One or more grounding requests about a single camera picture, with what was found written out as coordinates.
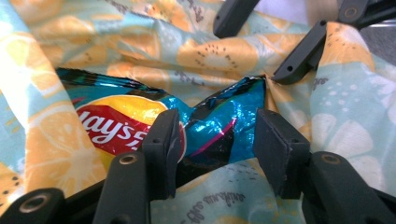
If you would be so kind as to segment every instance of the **round hole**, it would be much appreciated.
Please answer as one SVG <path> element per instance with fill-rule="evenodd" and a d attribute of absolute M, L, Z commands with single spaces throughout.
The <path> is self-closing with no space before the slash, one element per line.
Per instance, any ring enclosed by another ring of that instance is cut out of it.
<path fill-rule="evenodd" d="M 330 164 L 336 165 L 336 164 L 341 163 L 340 159 L 338 159 L 337 157 L 335 157 L 334 155 L 331 155 L 331 154 L 323 154 L 321 156 L 321 158 L 323 161 L 330 163 Z"/>
<path fill-rule="evenodd" d="M 110 224 L 128 224 L 131 223 L 131 219 L 127 215 L 119 215 L 111 219 Z"/>
<path fill-rule="evenodd" d="M 20 211 L 22 213 L 31 213 L 37 211 L 38 209 L 46 205 L 49 199 L 50 199 L 50 195 L 47 193 L 36 195 L 26 200 L 23 204 L 21 204 Z"/>
<path fill-rule="evenodd" d="M 354 17 L 357 13 L 358 13 L 358 10 L 355 7 L 349 7 L 344 12 L 344 16 L 346 16 L 347 18 L 351 18 L 351 17 Z"/>
<path fill-rule="evenodd" d="M 136 156 L 133 156 L 133 155 L 126 155 L 126 156 L 121 157 L 121 159 L 120 159 L 120 163 L 122 165 L 131 164 L 136 161 L 137 161 L 137 158 L 136 158 Z"/>

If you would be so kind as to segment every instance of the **lay's chip bag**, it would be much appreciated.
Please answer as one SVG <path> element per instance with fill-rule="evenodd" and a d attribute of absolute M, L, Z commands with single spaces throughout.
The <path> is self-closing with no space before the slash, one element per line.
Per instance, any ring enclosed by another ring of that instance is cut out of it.
<path fill-rule="evenodd" d="M 115 155 L 137 150 L 157 116 L 171 108 L 177 108 L 180 117 L 178 186 L 254 157 L 255 115 L 264 104 L 263 77 L 245 77 L 189 107 L 163 90 L 129 78 L 63 68 L 57 74 L 106 168 Z"/>

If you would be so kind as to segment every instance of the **printed lemon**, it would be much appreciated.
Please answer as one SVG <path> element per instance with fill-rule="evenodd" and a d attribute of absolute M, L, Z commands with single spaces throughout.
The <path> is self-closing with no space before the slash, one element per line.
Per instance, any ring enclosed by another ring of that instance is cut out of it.
<path fill-rule="evenodd" d="M 23 21 L 36 23 L 57 15 L 64 0 L 10 0 Z"/>
<path fill-rule="evenodd" d="M 146 66 L 134 66 L 132 63 L 113 63 L 107 68 L 107 74 L 113 77 L 128 77 L 154 88 L 171 90 L 171 78 L 166 70 Z"/>
<path fill-rule="evenodd" d="M 191 31 L 189 17 L 177 1 L 159 0 L 146 9 L 155 19 L 167 21 L 183 31 Z"/>
<path fill-rule="evenodd" d="M 365 63 L 372 71 L 374 60 L 359 32 L 347 25 L 327 23 L 327 36 L 319 65 L 333 63 Z"/>
<path fill-rule="evenodd" d="M 177 62 L 189 68 L 248 72 L 256 66 L 258 57 L 257 50 L 242 38 L 226 38 L 202 45 L 190 39 L 180 48 Z"/>
<path fill-rule="evenodd" d="M 70 196 L 105 177 L 105 169 L 70 102 L 29 119 L 26 189 L 59 188 Z"/>
<path fill-rule="evenodd" d="M 5 164 L 0 162 L 0 216 L 7 210 L 10 202 L 8 197 L 19 188 L 23 181 L 21 177 L 8 169 Z"/>
<path fill-rule="evenodd" d="M 124 57 L 138 60 L 161 59 L 161 43 L 157 32 L 142 26 L 123 28 L 118 44 L 118 52 Z"/>
<path fill-rule="evenodd" d="M 90 21 L 83 21 L 75 16 L 67 15 L 35 27 L 33 33 L 42 39 L 73 39 L 73 37 L 92 36 L 94 28 Z"/>
<path fill-rule="evenodd" d="M 0 39 L 0 49 L 7 51 L 20 72 L 30 76 L 34 86 L 44 96 L 50 96 L 63 89 L 50 61 L 35 39 L 26 33 L 15 33 Z"/>

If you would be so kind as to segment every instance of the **lemon print fabric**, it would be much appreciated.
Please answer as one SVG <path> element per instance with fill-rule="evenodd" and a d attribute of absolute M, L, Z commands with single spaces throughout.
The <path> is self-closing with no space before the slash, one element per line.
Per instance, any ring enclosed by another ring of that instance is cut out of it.
<path fill-rule="evenodd" d="M 29 123 L 25 171 L 28 190 L 55 187 L 69 196 L 105 176 L 70 102 L 43 109 Z"/>
<path fill-rule="evenodd" d="M 325 49 L 320 65 L 360 62 L 374 71 L 374 61 L 358 30 L 335 22 L 327 23 Z"/>
<path fill-rule="evenodd" d="M 177 54 L 177 62 L 189 68 L 246 73 L 256 66 L 257 51 L 240 38 L 229 38 L 199 45 L 187 41 Z"/>
<path fill-rule="evenodd" d="M 54 73 L 57 67 L 136 79 L 190 106 L 245 76 L 265 75 L 267 106 L 314 150 L 344 155 L 372 187 L 396 195 L 396 68 L 370 53 L 359 31 L 328 22 L 318 71 L 292 86 L 278 85 L 271 76 L 309 27 L 254 12 L 238 36 L 218 39 L 212 27 L 222 3 L 0 4 L 0 180 L 9 187 L 0 203 L 37 188 L 71 195 L 106 175 Z M 231 164 L 180 188 L 173 201 L 154 202 L 151 213 L 162 218 L 155 222 L 300 223 L 294 204 L 273 198 L 254 162 Z M 14 175 L 21 181 L 16 189 L 10 186 Z"/>
<path fill-rule="evenodd" d="M 8 169 L 5 164 L 0 162 L 0 214 L 3 214 L 9 205 L 23 194 L 21 190 L 23 179 L 20 175 Z"/>
<path fill-rule="evenodd" d="M 303 223 L 298 201 L 278 200 L 256 159 L 226 165 L 151 203 L 153 223 Z"/>

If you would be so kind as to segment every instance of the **gray surface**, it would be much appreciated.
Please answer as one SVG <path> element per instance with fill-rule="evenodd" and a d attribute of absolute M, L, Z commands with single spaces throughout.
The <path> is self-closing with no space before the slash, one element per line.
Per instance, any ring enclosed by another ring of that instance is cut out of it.
<path fill-rule="evenodd" d="M 364 28 L 361 35 L 373 54 L 396 65 L 396 26 Z"/>

